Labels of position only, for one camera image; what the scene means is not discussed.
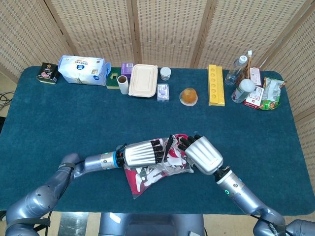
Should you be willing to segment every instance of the teal tablecloth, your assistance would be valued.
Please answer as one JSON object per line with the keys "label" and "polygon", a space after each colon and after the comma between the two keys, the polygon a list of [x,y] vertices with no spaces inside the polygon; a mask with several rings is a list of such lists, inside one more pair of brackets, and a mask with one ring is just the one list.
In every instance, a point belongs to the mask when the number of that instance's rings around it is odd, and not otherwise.
{"label": "teal tablecloth", "polygon": [[[62,77],[44,84],[35,78],[38,71],[32,66],[23,72],[0,136],[0,209],[43,184],[69,153],[85,158],[170,133],[205,135],[224,164],[281,214],[315,209],[285,88],[277,109],[258,111],[232,102],[234,87],[225,87],[225,107],[209,107],[205,69],[172,69],[164,103]],[[270,71],[262,76],[281,78]],[[193,107],[179,101],[187,87],[198,93]],[[196,169],[158,181],[136,200],[123,169],[91,173],[71,183],[56,210],[241,214],[214,177]]]}

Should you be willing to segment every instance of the floor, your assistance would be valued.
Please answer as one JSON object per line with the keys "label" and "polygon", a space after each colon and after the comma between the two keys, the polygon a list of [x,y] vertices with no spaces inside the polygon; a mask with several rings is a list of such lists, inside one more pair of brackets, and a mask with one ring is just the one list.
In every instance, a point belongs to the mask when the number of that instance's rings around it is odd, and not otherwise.
{"label": "floor", "polygon": [[[16,84],[0,73],[0,92],[14,91]],[[6,117],[9,107],[0,111],[0,117]],[[307,216],[285,217],[287,224],[295,218],[315,221],[315,212]],[[53,212],[49,236],[97,236],[100,213]],[[204,215],[205,228],[209,236],[252,236],[256,219],[246,215]],[[3,235],[5,221],[0,221],[0,236]]]}

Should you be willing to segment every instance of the white tissue package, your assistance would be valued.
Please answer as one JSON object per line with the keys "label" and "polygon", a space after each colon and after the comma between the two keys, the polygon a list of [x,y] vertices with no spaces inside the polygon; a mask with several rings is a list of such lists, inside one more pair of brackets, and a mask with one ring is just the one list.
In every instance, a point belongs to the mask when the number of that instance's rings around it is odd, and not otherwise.
{"label": "white tissue package", "polygon": [[111,69],[111,63],[102,58],[85,58],[77,56],[62,56],[58,71],[68,83],[86,85],[106,85],[106,78]]}

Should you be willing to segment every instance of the red and white snack bag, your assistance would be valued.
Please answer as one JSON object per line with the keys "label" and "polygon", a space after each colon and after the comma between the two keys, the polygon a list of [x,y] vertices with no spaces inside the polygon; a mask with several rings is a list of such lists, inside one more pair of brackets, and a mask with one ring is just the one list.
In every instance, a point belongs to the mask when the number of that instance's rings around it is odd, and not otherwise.
{"label": "red and white snack bag", "polygon": [[[161,163],[151,165],[148,167],[130,168],[124,165],[126,177],[131,188],[132,196],[134,199],[139,197],[149,186],[159,181],[160,179],[175,174],[184,172],[193,173],[191,165],[186,161],[185,153],[178,149],[178,141],[181,137],[187,139],[186,134],[175,134],[173,135],[173,144],[166,156]],[[155,139],[160,140],[165,151],[168,138]]]}

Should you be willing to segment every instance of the cardboard tube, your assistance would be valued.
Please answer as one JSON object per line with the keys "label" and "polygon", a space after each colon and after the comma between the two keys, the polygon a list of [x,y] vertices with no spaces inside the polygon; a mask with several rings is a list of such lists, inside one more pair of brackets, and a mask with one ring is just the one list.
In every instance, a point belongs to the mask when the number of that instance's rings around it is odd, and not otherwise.
{"label": "cardboard tube", "polygon": [[129,84],[127,77],[125,75],[121,75],[117,78],[117,82],[120,88],[120,92],[122,92],[122,94],[128,94]]}

